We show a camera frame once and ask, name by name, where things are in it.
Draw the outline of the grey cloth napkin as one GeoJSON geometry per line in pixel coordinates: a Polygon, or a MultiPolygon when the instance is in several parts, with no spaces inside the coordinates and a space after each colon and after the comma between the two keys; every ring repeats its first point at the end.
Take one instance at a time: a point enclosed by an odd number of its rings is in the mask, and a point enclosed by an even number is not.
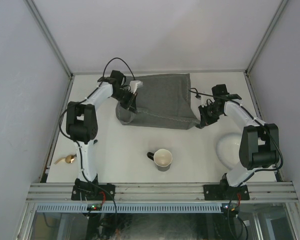
{"type": "Polygon", "coordinates": [[[137,89],[136,113],[115,108],[124,126],[189,130],[200,123],[191,108],[189,73],[143,75],[135,78],[143,83],[137,89]]]}

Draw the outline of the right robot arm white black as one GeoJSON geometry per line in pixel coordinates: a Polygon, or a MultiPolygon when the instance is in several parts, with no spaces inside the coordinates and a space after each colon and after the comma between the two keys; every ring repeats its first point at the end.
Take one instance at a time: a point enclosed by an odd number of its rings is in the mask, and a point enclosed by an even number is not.
{"type": "Polygon", "coordinates": [[[206,103],[198,107],[203,129],[216,123],[220,116],[230,117],[241,130],[239,162],[225,173],[218,184],[203,186],[207,201],[249,200],[247,181],[259,172],[275,172],[282,168],[283,154],[279,147],[279,128],[254,117],[238,94],[228,92],[225,84],[212,87],[206,103]]]}

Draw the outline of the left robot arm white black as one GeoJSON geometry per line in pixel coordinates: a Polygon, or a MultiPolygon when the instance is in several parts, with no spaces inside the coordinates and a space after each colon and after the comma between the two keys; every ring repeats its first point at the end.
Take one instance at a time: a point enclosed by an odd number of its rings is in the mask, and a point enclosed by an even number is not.
{"type": "Polygon", "coordinates": [[[127,77],[118,70],[112,70],[110,76],[105,73],[97,80],[97,87],[83,100],[70,101],[59,117],[60,133],[71,140],[76,147],[78,157],[78,177],[75,187],[82,190],[83,196],[94,200],[103,189],[98,183],[98,172],[94,161],[94,144],[98,133],[98,108],[109,98],[117,100],[121,107],[132,113],[137,112],[136,98],[138,88],[143,82],[132,80],[126,84],[127,77]]]}

